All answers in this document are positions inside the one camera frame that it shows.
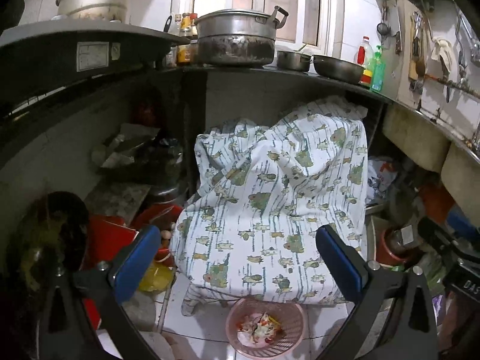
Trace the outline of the black kitchen counter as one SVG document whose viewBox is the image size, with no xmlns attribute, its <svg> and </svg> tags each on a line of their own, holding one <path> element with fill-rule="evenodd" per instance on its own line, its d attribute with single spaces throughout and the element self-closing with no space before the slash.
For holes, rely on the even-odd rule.
<svg viewBox="0 0 480 360">
<path fill-rule="evenodd" d="M 102 20 L 55 19 L 8 28 L 1 34 L 1 125 L 29 111 L 31 98 L 151 71 L 183 43 L 169 33 Z"/>
</svg>

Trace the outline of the yellow plastic bag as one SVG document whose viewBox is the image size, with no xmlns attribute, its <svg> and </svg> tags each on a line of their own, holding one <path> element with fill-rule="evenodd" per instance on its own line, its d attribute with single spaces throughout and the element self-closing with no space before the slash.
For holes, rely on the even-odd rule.
<svg viewBox="0 0 480 360">
<path fill-rule="evenodd" d="M 174 269 L 160 262 L 153 261 L 145 271 L 138 290 L 147 293 L 161 293 L 173 282 Z"/>
</svg>

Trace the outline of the red plastic bucket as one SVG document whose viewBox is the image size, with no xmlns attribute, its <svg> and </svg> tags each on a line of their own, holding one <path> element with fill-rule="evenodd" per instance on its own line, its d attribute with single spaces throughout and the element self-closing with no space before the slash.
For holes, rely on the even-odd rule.
<svg viewBox="0 0 480 360">
<path fill-rule="evenodd" d="M 127 227 L 123 218 L 92 214 L 87 227 L 86 250 L 81 270 L 89 271 L 101 261 L 112 261 L 136 236 L 137 231 Z"/>
</svg>

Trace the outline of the red plastic basin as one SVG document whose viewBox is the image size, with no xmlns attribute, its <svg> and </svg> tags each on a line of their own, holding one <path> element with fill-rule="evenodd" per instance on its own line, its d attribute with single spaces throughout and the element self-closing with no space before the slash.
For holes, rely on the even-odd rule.
<svg viewBox="0 0 480 360">
<path fill-rule="evenodd" d="M 156 226 L 160 230 L 161 244 L 154 261 L 166 267 L 174 266 L 174 257 L 170 250 L 175 229 L 183 208 L 173 203 L 153 203 L 149 208 L 139 213 L 131 222 L 130 228 L 141 230 L 147 225 Z"/>
</svg>

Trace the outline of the pink perforated plastic basket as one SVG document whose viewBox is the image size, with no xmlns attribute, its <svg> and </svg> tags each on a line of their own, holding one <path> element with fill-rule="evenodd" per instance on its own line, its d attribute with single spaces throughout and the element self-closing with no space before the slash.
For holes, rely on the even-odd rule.
<svg viewBox="0 0 480 360">
<path fill-rule="evenodd" d="M 278 359 L 304 339 L 306 317 L 294 303 L 272 303 L 253 298 L 237 301 L 225 322 L 230 345 L 248 359 Z"/>
</svg>

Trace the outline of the white printed plastic bag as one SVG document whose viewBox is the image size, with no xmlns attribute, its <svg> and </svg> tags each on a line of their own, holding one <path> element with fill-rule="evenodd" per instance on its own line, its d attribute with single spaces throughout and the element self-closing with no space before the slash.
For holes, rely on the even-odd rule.
<svg viewBox="0 0 480 360">
<path fill-rule="evenodd" d="M 366 204 L 384 203 L 397 174 L 398 171 L 391 158 L 369 157 Z"/>
</svg>

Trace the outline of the crumpled wrappers in basket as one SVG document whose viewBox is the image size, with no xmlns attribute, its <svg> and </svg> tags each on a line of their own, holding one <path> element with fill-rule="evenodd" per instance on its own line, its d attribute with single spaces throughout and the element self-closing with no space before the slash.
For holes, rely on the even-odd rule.
<svg viewBox="0 0 480 360">
<path fill-rule="evenodd" d="M 237 323 L 237 337 L 247 347 L 264 347 L 283 335 L 281 324 L 268 313 L 254 313 Z"/>
</svg>

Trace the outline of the white dinosaur print cloth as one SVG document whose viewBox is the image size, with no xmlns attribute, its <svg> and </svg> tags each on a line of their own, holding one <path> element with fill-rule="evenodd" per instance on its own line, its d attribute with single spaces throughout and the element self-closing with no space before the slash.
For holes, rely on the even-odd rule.
<svg viewBox="0 0 480 360">
<path fill-rule="evenodd" d="M 176 221 L 171 248 L 189 280 L 181 312 L 254 297 L 345 302 L 316 247 L 330 226 L 359 250 L 368 189 L 363 106 L 330 96 L 272 126 L 248 119 L 199 135 L 199 187 Z"/>
</svg>

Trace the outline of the green dish soap bottle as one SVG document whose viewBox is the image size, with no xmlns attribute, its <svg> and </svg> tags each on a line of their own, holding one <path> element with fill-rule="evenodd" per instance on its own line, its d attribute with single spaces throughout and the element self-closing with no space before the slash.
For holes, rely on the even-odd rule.
<svg viewBox="0 0 480 360">
<path fill-rule="evenodd" d="M 373 76 L 371 80 L 370 89 L 373 92 L 380 93 L 383 89 L 384 76 L 386 64 L 383 60 L 383 48 L 377 46 L 376 51 L 373 54 Z"/>
</svg>

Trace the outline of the dark frying pan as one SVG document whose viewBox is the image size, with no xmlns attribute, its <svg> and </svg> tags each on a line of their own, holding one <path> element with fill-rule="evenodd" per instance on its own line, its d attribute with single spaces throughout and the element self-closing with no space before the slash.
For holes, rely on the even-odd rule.
<svg viewBox="0 0 480 360">
<path fill-rule="evenodd" d="M 320 76 L 353 85 L 360 83 L 364 72 L 364 68 L 358 64 L 324 55 L 313 55 L 312 62 L 316 73 Z"/>
</svg>

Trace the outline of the red capped oil bottle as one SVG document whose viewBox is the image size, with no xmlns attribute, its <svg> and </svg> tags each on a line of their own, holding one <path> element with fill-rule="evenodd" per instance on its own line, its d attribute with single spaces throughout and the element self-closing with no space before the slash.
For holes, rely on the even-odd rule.
<svg viewBox="0 0 480 360">
<path fill-rule="evenodd" d="M 374 74 L 374 51 L 370 45 L 369 37 L 363 36 L 355 56 L 355 62 L 363 68 L 360 83 L 363 86 L 371 86 Z"/>
</svg>

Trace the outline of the small steel saucepan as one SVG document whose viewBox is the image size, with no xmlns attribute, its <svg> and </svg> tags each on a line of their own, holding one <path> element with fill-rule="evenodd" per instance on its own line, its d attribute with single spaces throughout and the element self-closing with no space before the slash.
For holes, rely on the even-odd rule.
<svg viewBox="0 0 480 360">
<path fill-rule="evenodd" d="M 311 56 L 308 54 L 290 50 L 278 50 L 277 52 L 277 67 L 280 69 L 308 72 L 310 63 Z"/>
</svg>

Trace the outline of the large blackened aluminium pot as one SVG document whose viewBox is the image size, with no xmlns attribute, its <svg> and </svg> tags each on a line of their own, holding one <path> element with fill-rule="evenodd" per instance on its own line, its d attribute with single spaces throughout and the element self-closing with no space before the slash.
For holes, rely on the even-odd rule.
<svg viewBox="0 0 480 360">
<path fill-rule="evenodd" d="M 275 6 L 272 13 L 218 10 L 197 20 L 200 63 L 224 66 L 265 66 L 275 55 L 277 30 L 289 12 Z"/>
</svg>

